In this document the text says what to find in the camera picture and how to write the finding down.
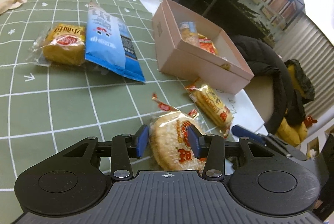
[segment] blue gripper pad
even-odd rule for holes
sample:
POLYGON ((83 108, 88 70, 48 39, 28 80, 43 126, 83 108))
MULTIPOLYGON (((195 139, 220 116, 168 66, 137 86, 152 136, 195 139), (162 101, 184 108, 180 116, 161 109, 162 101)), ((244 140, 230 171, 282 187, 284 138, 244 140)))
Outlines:
POLYGON ((147 144, 148 144, 148 126, 145 125, 141 134, 138 137, 138 143, 136 148, 138 158, 143 157, 147 144))
POLYGON ((188 131, 188 141, 189 141, 190 147, 194 153, 194 156, 196 158, 199 158, 200 147, 199 147, 198 137, 191 127, 188 126, 187 131, 188 131))

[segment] pink cardboard box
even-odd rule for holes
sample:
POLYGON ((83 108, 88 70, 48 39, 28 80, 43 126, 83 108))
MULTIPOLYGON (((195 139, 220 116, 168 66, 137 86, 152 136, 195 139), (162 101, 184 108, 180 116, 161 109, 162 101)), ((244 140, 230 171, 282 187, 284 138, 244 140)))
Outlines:
POLYGON ((164 0, 153 19, 154 39, 161 72, 189 81, 198 77, 213 88, 237 94, 254 77, 225 31, 199 14, 164 0), (197 32, 211 39, 218 55, 182 40, 179 23, 193 21, 197 32))

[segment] table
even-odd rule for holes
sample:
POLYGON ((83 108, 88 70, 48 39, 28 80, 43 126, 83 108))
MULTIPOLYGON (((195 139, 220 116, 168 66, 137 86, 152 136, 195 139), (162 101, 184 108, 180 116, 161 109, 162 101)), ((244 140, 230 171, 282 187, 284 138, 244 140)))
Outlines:
MULTIPOLYGON (((93 0, 128 25, 146 84, 112 72, 63 70, 25 62, 28 49, 45 25, 85 25, 89 1, 28 0, 0 16, 1 224, 11 223, 22 212, 13 191, 19 174, 88 136, 105 141, 118 134, 135 133, 150 121, 152 92, 184 112, 195 107, 184 90, 189 82, 158 71, 151 19, 159 0, 93 0)), ((237 102, 253 112, 250 130, 263 126, 244 91, 229 97, 228 105, 237 102)), ((206 132, 218 132, 208 117, 201 114, 201 118, 206 132)), ((134 172, 159 168, 149 148, 144 158, 131 162, 134 172)), ((109 159, 103 158, 100 170, 109 169, 109 159)))

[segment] packaged rice cracker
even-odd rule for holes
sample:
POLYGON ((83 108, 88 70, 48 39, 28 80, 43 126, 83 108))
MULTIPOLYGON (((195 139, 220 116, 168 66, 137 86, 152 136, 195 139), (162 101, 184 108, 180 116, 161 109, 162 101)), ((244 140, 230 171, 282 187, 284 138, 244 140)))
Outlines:
POLYGON ((85 59, 121 76, 145 82, 126 24, 90 3, 85 59))
POLYGON ((158 100, 152 95, 160 112, 152 114, 150 144, 157 163, 166 171, 198 170, 203 172, 206 158, 197 159, 188 141, 188 126, 195 125, 205 135, 196 109, 188 114, 158 100))

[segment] white paper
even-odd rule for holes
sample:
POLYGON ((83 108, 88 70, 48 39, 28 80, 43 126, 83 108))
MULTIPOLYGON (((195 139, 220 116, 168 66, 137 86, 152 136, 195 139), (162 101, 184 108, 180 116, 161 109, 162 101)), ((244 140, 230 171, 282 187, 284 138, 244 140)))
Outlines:
MULTIPOLYGON (((234 125, 240 125, 254 133, 258 133, 261 129, 262 134, 268 135, 268 133, 266 134, 267 131, 263 126, 263 119, 255 109, 245 90, 241 90, 236 95, 222 93, 219 92, 219 90, 216 90, 216 93, 234 116, 231 127, 234 125)), ((233 136, 233 138, 235 141, 239 140, 236 136, 233 136)))

